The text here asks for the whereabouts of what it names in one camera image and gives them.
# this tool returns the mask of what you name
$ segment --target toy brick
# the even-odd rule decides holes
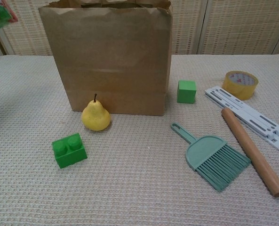
[[[196,82],[180,80],[178,83],[177,102],[193,104],[196,96]]]
[[[87,158],[79,133],[56,140],[52,143],[55,159],[60,168],[73,165]]]

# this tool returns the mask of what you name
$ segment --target brown paper bag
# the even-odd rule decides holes
[[[111,113],[163,115],[169,7],[168,0],[60,0],[39,8],[74,111],[97,93]]]

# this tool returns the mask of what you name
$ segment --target packing tape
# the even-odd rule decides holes
[[[254,75],[231,71],[226,74],[222,88],[240,100],[247,100],[252,96],[257,84],[258,79]]]

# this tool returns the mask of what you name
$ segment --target rolling pin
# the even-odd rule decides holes
[[[269,191],[274,197],[279,197],[279,177],[273,171],[265,157],[261,154],[254,142],[242,127],[239,120],[233,114],[229,108],[224,108],[222,116],[225,119],[227,125],[232,130],[234,136],[242,146],[244,152],[251,160],[254,168],[263,179],[264,183],[268,187]]]

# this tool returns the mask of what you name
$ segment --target yellow pear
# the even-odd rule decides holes
[[[86,128],[93,131],[101,131],[107,128],[111,117],[109,112],[104,109],[101,102],[96,99],[95,94],[94,100],[90,101],[87,107],[83,110],[81,119]]]

